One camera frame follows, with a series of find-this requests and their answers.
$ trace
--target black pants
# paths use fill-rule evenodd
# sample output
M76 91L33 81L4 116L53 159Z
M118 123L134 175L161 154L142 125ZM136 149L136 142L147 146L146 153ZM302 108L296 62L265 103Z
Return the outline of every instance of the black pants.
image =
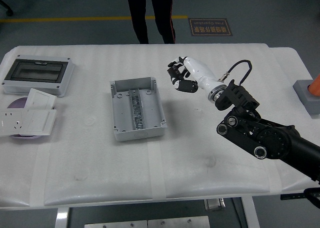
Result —
M171 19L172 0L151 0L154 10L155 23L165 44L174 44L175 30ZM128 0L132 25L141 44L148 44L146 24L146 0Z

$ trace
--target gray block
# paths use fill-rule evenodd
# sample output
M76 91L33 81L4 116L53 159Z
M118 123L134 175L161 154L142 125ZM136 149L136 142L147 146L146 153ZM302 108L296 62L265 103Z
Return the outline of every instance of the gray block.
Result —
M313 80L297 80L293 88L309 115L320 114L320 97L311 94L308 86Z

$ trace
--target white foam mat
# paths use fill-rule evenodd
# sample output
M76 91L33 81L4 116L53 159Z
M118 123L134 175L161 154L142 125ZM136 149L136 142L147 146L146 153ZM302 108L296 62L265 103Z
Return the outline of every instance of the white foam mat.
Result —
M273 51L265 44L20 46L6 54L0 79L19 54L68 56L75 68L66 96L55 104L59 112L49 137L0 139L0 206L30 205L33 174L42 167L43 205L221 198L317 186L282 161L258 160L219 136L216 127L228 110L218 111L203 90L175 90L167 74L167 65L178 56L201 60L217 77L237 61L251 60L253 70L243 86L260 103L260 115L295 124L303 138L320 144L320 121L308 115L292 88L292 80L311 78L292 49ZM297 61L286 67L283 59ZM238 83L247 69L237 67L226 83ZM142 77L157 79L167 131L162 137L117 142L109 81ZM0 108L15 99L2 90ZM45 143L47 163L35 162Z

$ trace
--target electrical enclosure with transparent cover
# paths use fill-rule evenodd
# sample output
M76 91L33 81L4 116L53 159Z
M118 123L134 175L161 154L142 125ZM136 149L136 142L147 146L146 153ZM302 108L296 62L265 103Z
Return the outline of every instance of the electrical enclosure with transparent cover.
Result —
M6 94L28 94L34 88L63 97L73 70L70 58L18 55L2 86Z

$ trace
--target black cable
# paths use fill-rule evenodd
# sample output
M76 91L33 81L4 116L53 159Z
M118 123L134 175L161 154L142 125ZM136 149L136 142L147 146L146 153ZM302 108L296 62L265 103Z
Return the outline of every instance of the black cable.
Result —
M231 200L237 215L237 219L239 221L240 228L245 228L245 227L248 228L247 219L246 219L245 212L243 210L241 198L238 198L238 197L231 198Z
M251 70L252 70L252 64L249 60L241 60L239 62L236 62L228 71L228 73L230 73L238 64L241 64L241 63L248 63L249 65L249 70L247 71L247 73L245 74L245 76L241 79L240 83L239 83L239 86L246 80L246 78L249 76Z

